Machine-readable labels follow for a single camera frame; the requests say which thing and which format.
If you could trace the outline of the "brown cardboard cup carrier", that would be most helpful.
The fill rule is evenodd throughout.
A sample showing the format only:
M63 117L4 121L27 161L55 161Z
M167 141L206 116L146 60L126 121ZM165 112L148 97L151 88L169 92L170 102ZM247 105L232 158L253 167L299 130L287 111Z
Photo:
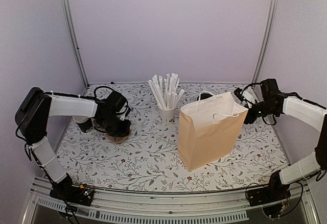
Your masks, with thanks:
M130 135L130 126L94 126L94 129L105 134L105 138L115 144L122 144Z

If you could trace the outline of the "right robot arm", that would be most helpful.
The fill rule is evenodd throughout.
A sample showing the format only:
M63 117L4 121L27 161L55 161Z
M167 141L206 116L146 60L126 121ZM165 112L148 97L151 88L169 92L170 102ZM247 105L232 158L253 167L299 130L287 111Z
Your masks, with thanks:
M301 97L297 92L280 91L276 79L265 79L235 91L246 103L248 113L245 124L257 119L272 125L278 118L281 124L276 132L283 141L291 165L271 175L264 197L276 201L289 185L299 180L326 176L326 107Z

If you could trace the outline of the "brown paper bag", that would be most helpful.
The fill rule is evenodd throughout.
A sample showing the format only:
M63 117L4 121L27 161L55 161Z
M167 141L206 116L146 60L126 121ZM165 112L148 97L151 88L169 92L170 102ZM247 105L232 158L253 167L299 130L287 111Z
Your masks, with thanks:
M212 94L180 108L178 154L187 171L228 155L241 132L248 109L230 92Z

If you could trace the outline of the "black plastic cup lid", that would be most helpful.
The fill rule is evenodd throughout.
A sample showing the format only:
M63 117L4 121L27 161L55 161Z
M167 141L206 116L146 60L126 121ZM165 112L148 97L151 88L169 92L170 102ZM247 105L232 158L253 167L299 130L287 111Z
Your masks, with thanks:
M210 98L210 97L212 97L211 94L209 94L209 93L202 93L202 94L200 94L200 95L198 95L198 96L196 97L195 101L199 101L199 100L207 99L207 98Z

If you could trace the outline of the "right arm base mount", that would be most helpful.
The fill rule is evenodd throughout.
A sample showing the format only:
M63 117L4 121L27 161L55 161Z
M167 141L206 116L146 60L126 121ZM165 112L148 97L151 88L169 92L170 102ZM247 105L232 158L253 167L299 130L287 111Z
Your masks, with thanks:
M263 208L263 213L265 214L266 217L270 219L281 218L292 213L299 205L304 191L303 184L299 181L296 181L295 183L301 186L300 197L297 200L295 206L292 207L288 212L286 212L286 209L289 207L290 204L290 197L291 197L291 192L289 190L290 184L283 185L279 173L280 170L274 172L270 176L270 180L267 186L253 189L253 190L248 190L248 187L252 185L251 183L246 187L245 190L245 197L249 201L251 207L286 199L286 202L284 204L278 204L276 207L269 206Z

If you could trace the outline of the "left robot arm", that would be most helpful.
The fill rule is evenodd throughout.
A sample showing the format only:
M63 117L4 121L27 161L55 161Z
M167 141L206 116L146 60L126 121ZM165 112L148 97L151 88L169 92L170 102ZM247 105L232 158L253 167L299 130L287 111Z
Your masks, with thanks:
M26 154L35 160L56 192L66 201L76 196L73 181L59 162L49 139L51 119L71 118L82 132L95 129L111 137L124 138L130 133L131 122L127 99L111 89L105 98L95 94L43 91L33 87L15 114L15 135L25 143Z

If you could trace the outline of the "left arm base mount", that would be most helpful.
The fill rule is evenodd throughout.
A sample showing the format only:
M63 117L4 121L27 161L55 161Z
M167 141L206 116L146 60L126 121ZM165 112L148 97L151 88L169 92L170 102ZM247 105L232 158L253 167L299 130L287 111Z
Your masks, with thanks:
M59 183L56 183L50 177L49 182L52 185L50 197L68 203L74 203L89 207L91 206L95 193L95 188L93 186L87 184L80 184L75 186L68 174L66 174L64 179Z

